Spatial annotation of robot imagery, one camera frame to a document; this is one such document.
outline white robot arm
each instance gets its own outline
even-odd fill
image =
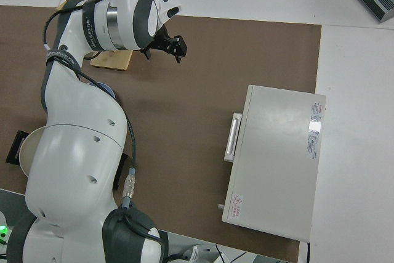
[[[16,225],[8,263],[158,263],[163,242],[132,203],[119,208],[112,184],[129,123],[114,98],[79,80],[92,51],[187,47],[164,23],[180,10],[171,0],[71,0],[48,50],[41,102],[47,124],[26,188],[31,215]]]

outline wooden board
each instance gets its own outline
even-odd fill
[[[98,68],[112,70],[127,70],[133,51],[109,51],[101,54],[90,61],[90,64]]]
[[[4,159],[18,129],[31,132],[46,122],[41,32],[53,11],[0,7],[0,188],[21,193],[26,177]],[[134,126],[134,201],[163,230],[296,262],[298,241],[224,223],[217,205],[231,172],[223,155],[232,114],[242,112],[247,86],[314,92],[321,27],[175,17],[168,31],[187,43],[181,64],[152,51],[149,61],[133,54],[127,71],[83,67],[114,89]],[[125,152],[131,154],[129,139]]]

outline warning label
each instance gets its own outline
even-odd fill
[[[231,207],[231,218],[239,219],[242,210],[242,202],[244,197],[239,194],[233,195],[233,204]]]
[[[323,106],[320,103],[315,103],[311,107],[307,144],[307,158],[311,160],[315,160],[318,157],[322,108]]]

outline white case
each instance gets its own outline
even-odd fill
[[[325,100],[249,86],[224,222],[310,241]]]

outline green light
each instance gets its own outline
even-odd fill
[[[6,236],[8,233],[8,228],[4,225],[0,225],[0,235],[4,234]]]

